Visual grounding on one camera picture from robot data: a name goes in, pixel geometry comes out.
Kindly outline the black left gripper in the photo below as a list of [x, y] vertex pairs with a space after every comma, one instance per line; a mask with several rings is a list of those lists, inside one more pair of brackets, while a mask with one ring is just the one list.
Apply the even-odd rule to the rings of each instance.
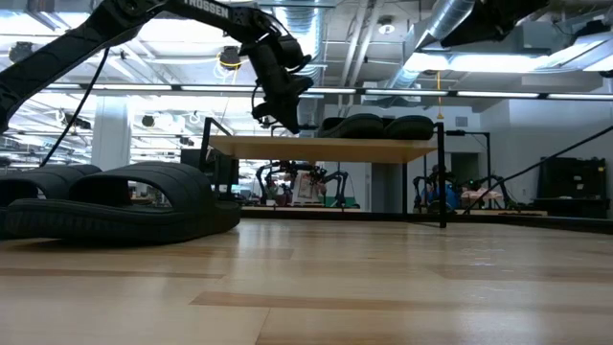
[[299, 96], [313, 85], [309, 77], [298, 76], [311, 60], [304, 55], [297, 40], [261, 40], [244, 43], [241, 54], [249, 57], [256, 72], [256, 86], [264, 94], [264, 102], [252, 109], [259, 120], [272, 116], [292, 134], [299, 129], [297, 108]]

